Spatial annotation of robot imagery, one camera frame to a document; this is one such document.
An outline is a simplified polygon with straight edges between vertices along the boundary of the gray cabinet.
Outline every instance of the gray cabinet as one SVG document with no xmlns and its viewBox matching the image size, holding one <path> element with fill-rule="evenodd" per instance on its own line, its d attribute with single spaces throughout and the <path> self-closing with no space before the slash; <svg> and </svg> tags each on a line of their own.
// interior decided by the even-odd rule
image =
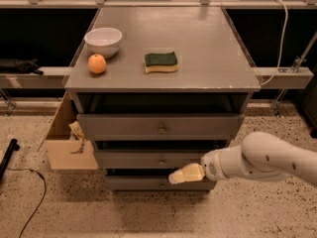
<svg viewBox="0 0 317 238">
<path fill-rule="evenodd" d="M 311 137 L 317 138 L 317 73 L 309 82 L 308 86 L 297 96 L 297 101 L 300 104 L 303 112 L 313 126 Z"/>
<path fill-rule="evenodd" d="M 220 8 L 102 8 L 94 27 L 116 26 L 120 50 L 107 71 L 87 69 L 84 46 L 65 86 L 113 190 L 210 190 L 168 175 L 228 146 L 260 86 Z M 144 72 L 144 55 L 173 49 L 179 71 Z"/>
</svg>

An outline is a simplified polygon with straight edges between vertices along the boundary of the kitchen counter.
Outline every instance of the kitchen counter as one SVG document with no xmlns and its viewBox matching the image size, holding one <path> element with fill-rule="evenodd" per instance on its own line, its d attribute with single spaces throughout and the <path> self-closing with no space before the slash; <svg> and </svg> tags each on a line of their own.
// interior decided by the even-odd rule
<svg viewBox="0 0 317 238">
<path fill-rule="evenodd" d="M 107 59 L 107 72 L 87 69 L 85 46 L 65 88 L 81 92 L 254 92 L 259 83 L 238 45 L 221 8 L 102 8 L 94 28 L 123 33 L 120 50 Z M 176 73 L 144 72 L 144 55 L 175 51 Z"/>
</svg>

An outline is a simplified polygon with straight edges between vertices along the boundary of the gray surface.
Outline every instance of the gray surface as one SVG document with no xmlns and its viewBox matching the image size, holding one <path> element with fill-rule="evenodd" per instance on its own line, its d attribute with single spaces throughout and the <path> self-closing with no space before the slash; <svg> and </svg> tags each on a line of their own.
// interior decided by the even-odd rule
<svg viewBox="0 0 317 238">
<path fill-rule="evenodd" d="M 296 73 L 278 72 L 276 67 L 255 67 L 254 72 L 261 82 L 273 76 L 262 89 L 305 89 L 314 76 L 308 67 L 301 67 Z"/>
<path fill-rule="evenodd" d="M 260 86 L 220 8 L 108 7 L 94 28 L 123 33 L 107 72 L 93 75 L 84 46 L 65 86 L 72 92 L 254 92 Z M 175 51 L 180 69 L 144 73 L 144 55 Z"/>
</svg>

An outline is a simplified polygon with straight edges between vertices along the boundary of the speckled floor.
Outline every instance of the speckled floor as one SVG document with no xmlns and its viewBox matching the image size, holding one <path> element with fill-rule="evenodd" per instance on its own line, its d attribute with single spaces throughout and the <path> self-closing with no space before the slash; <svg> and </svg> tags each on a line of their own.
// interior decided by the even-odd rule
<svg viewBox="0 0 317 238">
<path fill-rule="evenodd" d="M 266 103 L 252 103 L 232 142 L 270 132 L 317 151 L 317 140 L 291 103 L 275 118 Z M 317 237 L 317 188 L 298 178 L 219 181 L 205 192 L 112 192 L 102 171 L 52 171 L 42 141 L 54 109 L 17 109 L 0 116 L 0 158 L 16 137 L 21 149 L 9 167 L 43 174 L 47 194 L 22 237 Z M 6 170 L 0 184 L 0 236 L 19 237 L 44 193 L 36 173 Z"/>
</svg>

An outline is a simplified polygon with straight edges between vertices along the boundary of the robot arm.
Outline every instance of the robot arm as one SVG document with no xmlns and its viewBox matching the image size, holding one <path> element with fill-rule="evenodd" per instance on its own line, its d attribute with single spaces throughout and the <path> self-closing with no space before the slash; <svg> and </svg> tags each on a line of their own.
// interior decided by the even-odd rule
<svg viewBox="0 0 317 238">
<path fill-rule="evenodd" d="M 241 146 L 214 150 L 169 176 L 171 183 L 243 178 L 278 181 L 293 175 L 317 186 L 317 153 L 294 147 L 264 132 L 248 135 Z"/>
</svg>

